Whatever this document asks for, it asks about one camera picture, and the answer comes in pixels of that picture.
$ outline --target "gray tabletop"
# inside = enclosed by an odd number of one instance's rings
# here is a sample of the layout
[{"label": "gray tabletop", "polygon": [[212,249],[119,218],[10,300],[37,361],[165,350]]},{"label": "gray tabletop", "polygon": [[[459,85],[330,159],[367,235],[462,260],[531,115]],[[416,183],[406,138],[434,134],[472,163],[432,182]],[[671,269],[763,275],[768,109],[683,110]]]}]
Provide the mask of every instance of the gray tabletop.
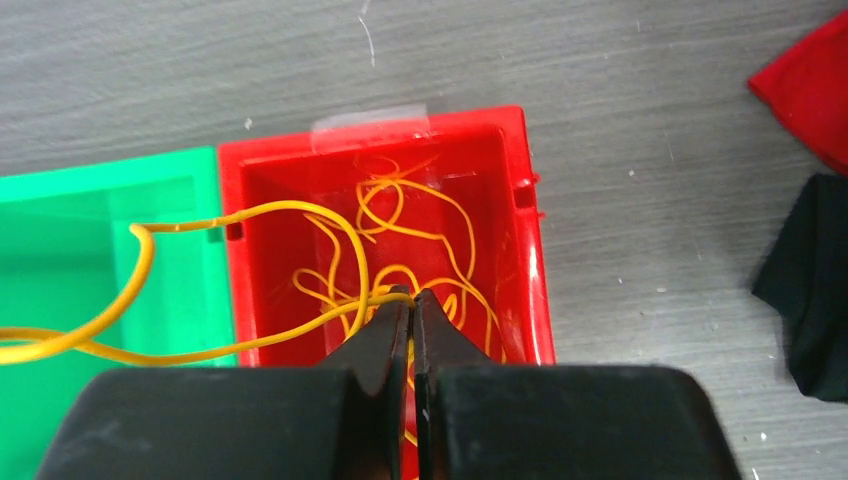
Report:
[{"label": "gray tabletop", "polygon": [[398,104],[520,104],[559,360],[684,368],[747,476],[841,479],[848,410],[797,392],[778,317],[747,291],[821,167],[744,82],[846,6],[4,0],[0,175]]}]

